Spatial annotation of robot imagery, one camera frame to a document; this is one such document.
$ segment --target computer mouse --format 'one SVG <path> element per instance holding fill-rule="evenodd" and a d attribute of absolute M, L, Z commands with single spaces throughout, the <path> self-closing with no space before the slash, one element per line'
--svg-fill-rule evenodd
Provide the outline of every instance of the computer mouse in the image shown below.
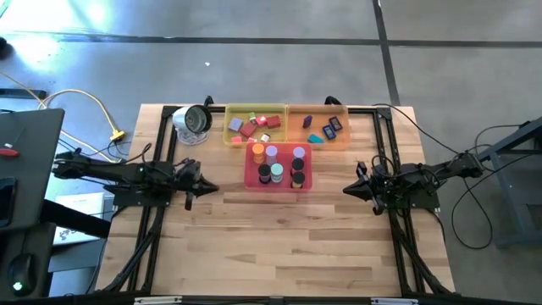
<path fill-rule="evenodd" d="M 21 253 L 9 263 L 8 283 L 15 296 L 28 296 L 36 288 L 35 260 L 32 254 Z"/>

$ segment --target teal block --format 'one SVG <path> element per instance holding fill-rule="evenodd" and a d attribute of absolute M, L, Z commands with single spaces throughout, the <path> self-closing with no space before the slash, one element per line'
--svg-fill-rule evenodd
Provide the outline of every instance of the teal block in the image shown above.
<path fill-rule="evenodd" d="M 324 144 L 325 143 L 324 139 L 322 139 L 319 136 L 316 136 L 315 134 L 311 134 L 308 137 L 308 142 L 313 143 L 313 144 Z"/>

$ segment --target red block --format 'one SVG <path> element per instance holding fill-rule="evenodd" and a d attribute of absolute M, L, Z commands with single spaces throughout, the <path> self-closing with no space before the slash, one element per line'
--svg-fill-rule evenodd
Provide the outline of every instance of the red block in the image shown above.
<path fill-rule="evenodd" d="M 267 121 L 269 129 L 280 127 L 280 117 L 278 115 L 268 117 Z"/>
<path fill-rule="evenodd" d="M 257 117 L 256 119 L 256 123 L 259 127 L 264 127 L 265 124 L 266 124 L 267 120 L 265 119 L 265 117 L 263 115 L 260 115 L 259 117 Z"/>
<path fill-rule="evenodd" d="M 239 132 L 246 137 L 251 137 L 254 131 L 256 131 L 256 126 L 254 124 L 244 124 L 239 130 Z"/>

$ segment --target paper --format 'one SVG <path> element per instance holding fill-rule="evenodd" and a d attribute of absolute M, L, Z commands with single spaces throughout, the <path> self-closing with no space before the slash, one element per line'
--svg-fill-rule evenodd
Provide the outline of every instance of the paper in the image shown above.
<path fill-rule="evenodd" d="M 82 195 L 58 196 L 56 203 L 62 204 L 66 208 L 72 208 L 84 214 L 93 214 L 92 216 L 102 218 L 103 214 L 103 193 L 92 193 Z M 54 234 L 53 245 L 67 245 L 84 241 L 96 241 L 98 237 L 89 236 L 75 230 L 57 227 Z"/>

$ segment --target gray floor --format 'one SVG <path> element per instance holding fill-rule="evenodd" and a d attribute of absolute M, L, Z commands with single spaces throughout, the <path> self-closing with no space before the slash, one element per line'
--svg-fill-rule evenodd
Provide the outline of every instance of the gray floor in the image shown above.
<path fill-rule="evenodd" d="M 540 1 L 381 0 L 381 4 L 389 39 L 542 41 Z M 0 29 L 122 36 L 378 38 L 370 0 L 19 0 L 12 1 L 0 19 Z M 127 131 L 135 126 L 140 103 L 201 103 L 206 95 L 219 103 L 321 103 L 328 95 L 348 104 L 390 101 L 378 46 L 59 42 L 28 33 L 6 37 L 16 54 L 0 62 L 2 71 L 49 92 L 65 88 L 92 92 Z M 415 107 L 419 124 L 457 150 L 472 147 L 484 127 L 521 124 L 542 114 L 542 48 L 392 47 L 390 54 L 401 105 Z M 0 79 L 0 86 L 14 85 Z M 28 109 L 36 103 L 2 100 L 0 106 Z M 66 109 L 66 130 L 96 147 L 107 146 L 110 131 L 92 101 L 66 95 L 53 106 Z M 497 141 L 509 131 L 492 130 L 481 142 Z M 451 157 L 428 138 L 423 138 L 423 147 L 429 163 Z M 513 170 L 528 171 L 536 181 L 537 164 L 539 159 L 531 157 Z M 99 189 L 52 178 L 47 196 Z M 450 213 L 463 190 L 460 181 L 451 181 L 440 191 L 457 291 L 539 302 L 542 247 L 472 251 L 457 242 Z M 475 192 L 495 235 L 510 233 L 496 180 L 489 179 Z M 471 198 L 458 208 L 456 224 L 472 244 L 482 243 L 489 234 Z M 72 276 L 90 276 L 77 272 Z M 63 286 L 62 279 L 69 281 L 70 276 L 61 275 L 53 286 L 65 291 L 55 288 L 56 295 L 81 292 L 85 286 Z"/>

